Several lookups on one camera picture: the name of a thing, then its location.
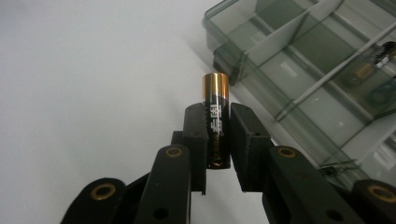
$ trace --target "gray translucent container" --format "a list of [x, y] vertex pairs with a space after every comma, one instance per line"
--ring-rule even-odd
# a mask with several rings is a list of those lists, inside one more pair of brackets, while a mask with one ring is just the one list
[[371, 62], [396, 41], [395, 15], [390, 1], [231, 0], [204, 24], [215, 68], [350, 189], [368, 177], [396, 186], [396, 60]]

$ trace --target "white background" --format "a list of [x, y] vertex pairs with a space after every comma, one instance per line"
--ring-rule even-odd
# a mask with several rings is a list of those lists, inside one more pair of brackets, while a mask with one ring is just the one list
[[[150, 170], [202, 101], [218, 2], [0, 0], [0, 223], [59, 223], [92, 181]], [[207, 175], [191, 223], [267, 223], [233, 169]]]

